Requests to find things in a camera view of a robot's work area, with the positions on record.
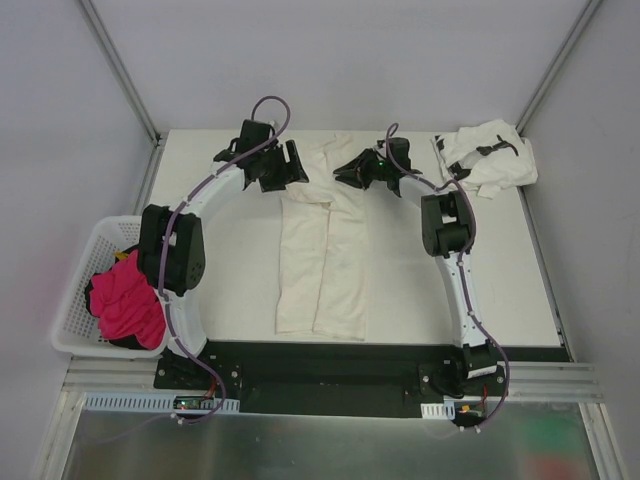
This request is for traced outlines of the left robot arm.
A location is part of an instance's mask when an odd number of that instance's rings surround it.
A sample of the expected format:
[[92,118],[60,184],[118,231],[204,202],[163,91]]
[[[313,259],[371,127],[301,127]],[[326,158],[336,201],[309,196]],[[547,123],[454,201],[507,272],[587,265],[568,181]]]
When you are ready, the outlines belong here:
[[198,356],[207,343],[195,295],[206,270],[204,227],[254,182],[269,193],[309,181],[296,143],[278,137],[271,125],[244,120],[239,136],[214,156],[210,173],[177,206],[150,204],[142,213],[137,268],[160,302],[167,348],[184,357],[176,375],[188,388],[204,387],[212,369]]

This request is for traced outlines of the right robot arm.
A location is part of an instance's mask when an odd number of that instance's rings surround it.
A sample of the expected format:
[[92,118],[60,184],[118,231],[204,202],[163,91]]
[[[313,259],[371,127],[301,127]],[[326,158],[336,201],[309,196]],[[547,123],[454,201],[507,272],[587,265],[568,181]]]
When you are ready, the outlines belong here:
[[429,384],[444,396],[461,399],[498,371],[498,349],[481,321],[472,281],[475,217],[458,188],[427,180],[412,168],[409,153],[406,138],[379,140],[336,168],[333,176],[361,190],[383,183],[420,210],[423,247],[439,268],[453,324],[452,357],[429,375]]

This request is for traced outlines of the cream white t shirt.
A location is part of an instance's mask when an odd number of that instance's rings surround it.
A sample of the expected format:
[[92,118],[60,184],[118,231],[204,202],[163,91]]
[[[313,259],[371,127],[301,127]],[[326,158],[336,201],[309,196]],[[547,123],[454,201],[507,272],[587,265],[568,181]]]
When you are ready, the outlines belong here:
[[334,179],[356,157],[348,134],[300,143],[308,181],[281,194],[279,335],[362,341],[367,322],[369,231],[364,191]]

